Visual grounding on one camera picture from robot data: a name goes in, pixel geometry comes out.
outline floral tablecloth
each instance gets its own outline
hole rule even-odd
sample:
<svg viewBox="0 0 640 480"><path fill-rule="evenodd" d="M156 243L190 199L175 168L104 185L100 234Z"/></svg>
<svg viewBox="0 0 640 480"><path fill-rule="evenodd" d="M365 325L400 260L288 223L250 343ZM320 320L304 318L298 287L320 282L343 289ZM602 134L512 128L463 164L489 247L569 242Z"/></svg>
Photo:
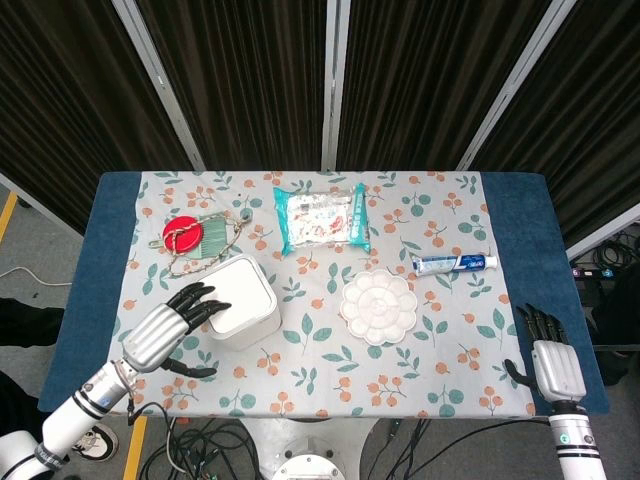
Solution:
<svg viewBox="0 0 640 480"><path fill-rule="evenodd" d="M370 254L349 246L283 257L273 187L291 191L367 186ZM490 417L535 412L530 392L504 368L523 362L500 268L416 278L411 256L496 255L490 212L476 172L145 172L109 358L144 315L188 283L168 273L169 254L149 248L179 215L253 216L231 254L253 255L278 297L283 325L242 352L214 342L207 325L173 358L218 373L194 380L158 370L136 383L137 404L157 401L180 416ZM178 268L197 268L180 260ZM339 316L342 287L364 270L405 278L418 322L395 345L352 337ZM125 402L114 410L123 413Z"/></svg>

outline teal package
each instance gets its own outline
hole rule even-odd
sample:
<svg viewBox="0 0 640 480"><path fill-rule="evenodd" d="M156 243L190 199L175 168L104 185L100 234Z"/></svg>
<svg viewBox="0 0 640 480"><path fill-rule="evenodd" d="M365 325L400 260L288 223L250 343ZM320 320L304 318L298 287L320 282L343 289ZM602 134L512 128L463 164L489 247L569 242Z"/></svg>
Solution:
<svg viewBox="0 0 640 480"><path fill-rule="evenodd" d="M364 184L331 193L295 193L274 188L273 195L283 255L298 247L322 244L353 245L370 252Z"/></svg>

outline robotic hand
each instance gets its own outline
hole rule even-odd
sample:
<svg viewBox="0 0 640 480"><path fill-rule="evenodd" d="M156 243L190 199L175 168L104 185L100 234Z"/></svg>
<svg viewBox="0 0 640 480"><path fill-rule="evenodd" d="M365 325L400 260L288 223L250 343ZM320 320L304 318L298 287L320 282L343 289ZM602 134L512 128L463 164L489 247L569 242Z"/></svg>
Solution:
<svg viewBox="0 0 640 480"><path fill-rule="evenodd" d="M507 372L517 383L537 390L551 404L549 423L564 478L606 480L589 417L578 405L587 391L576 351L568 344L558 319L529 304L527 308L528 311L518 307L518 312L533 341L531 355L536 378L518 373L511 360L505 360Z"/></svg>
<svg viewBox="0 0 640 480"><path fill-rule="evenodd" d="M152 372L160 367L196 378L215 374L213 368L192 369L169 358L186 335L211 315L231 306L217 300L194 306L200 297L213 290L214 287L205 287L203 283L193 283L149 312L123 342L122 358L103 365L47 418L42 426L42 443L37 444L24 430L0 438L0 479L48 478L51 471L62 468L75 442L125 395L131 398L140 372ZM130 400L130 417L132 412Z"/></svg>

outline black curtain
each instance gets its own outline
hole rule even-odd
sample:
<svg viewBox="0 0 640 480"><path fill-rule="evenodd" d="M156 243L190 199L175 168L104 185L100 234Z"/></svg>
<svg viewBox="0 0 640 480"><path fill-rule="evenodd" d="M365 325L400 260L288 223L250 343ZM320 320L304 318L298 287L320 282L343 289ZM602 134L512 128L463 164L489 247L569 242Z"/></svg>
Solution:
<svg viewBox="0 0 640 480"><path fill-rule="evenodd" d="M353 0L341 170L454 170L549 1Z"/></svg>
<svg viewBox="0 0 640 480"><path fill-rule="evenodd" d="M578 2L470 168L544 174L567 246L640 202L640 2Z"/></svg>
<svg viewBox="0 0 640 480"><path fill-rule="evenodd" d="M0 170L84 232L100 175L191 170L109 0L0 2Z"/></svg>
<svg viewBox="0 0 640 480"><path fill-rule="evenodd" d="M319 170L326 0L139 0L211 170Z"/></svg>

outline yellow stripe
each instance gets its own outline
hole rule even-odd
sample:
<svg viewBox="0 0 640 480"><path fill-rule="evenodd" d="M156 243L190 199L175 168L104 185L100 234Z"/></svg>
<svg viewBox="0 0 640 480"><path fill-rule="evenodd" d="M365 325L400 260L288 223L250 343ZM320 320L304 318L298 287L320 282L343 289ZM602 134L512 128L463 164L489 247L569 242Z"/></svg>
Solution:
<svg viewBox="0 0 640 480"><path fill-rule="evenodd" d="M136 480L146 428L147 417L138 417L136 423L133 424L133 433L131 434L131 443L129 444L129 454L127 455L127 466L124 467L122 480Z"/></svg>
<svg viewBox="0 0 640 480"><path fill-rule="evenodd" d="M2 214L0 214L0 242L2 242L2 237L4 237L4 232L9 225L9 220L13 213L13 207L16 206L17 201L18 196L14 192L10 192L9 198L7 198L7 202L4 204L4 208L2 209Z"/></svg>

